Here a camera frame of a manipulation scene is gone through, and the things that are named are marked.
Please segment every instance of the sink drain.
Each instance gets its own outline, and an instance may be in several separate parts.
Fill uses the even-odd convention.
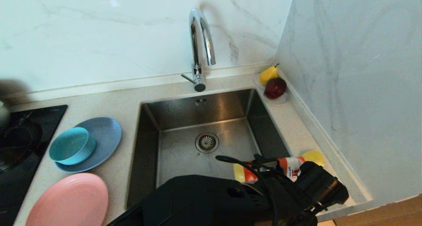
[[[195,147],[199,152],[210,153],[218,148],[218,137],[213,133],[202,133],[195,140]]]

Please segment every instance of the red apple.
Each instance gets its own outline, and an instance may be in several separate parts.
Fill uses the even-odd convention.
[[[276,99],[286,92],[287,84],[282,78],[270,79],[265,86],[264,95],[268,99]]]

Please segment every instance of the pink plate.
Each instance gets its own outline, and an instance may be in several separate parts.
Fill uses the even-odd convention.
[[[107,205],[104,181],[91,173],[78,173],[60,180],[42,194],[26,226],[100,226]]]

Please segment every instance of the stovetop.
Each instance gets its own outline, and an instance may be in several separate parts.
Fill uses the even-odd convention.
[[[0,134],[0,222],[12,226],[67,105],[15,112]]]

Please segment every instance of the sink basin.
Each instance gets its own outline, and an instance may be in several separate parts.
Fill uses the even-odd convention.
[[[239,160],[289,157],[255,89],[143,103],[127,207],[181,175],[234,179],[227,155]]]

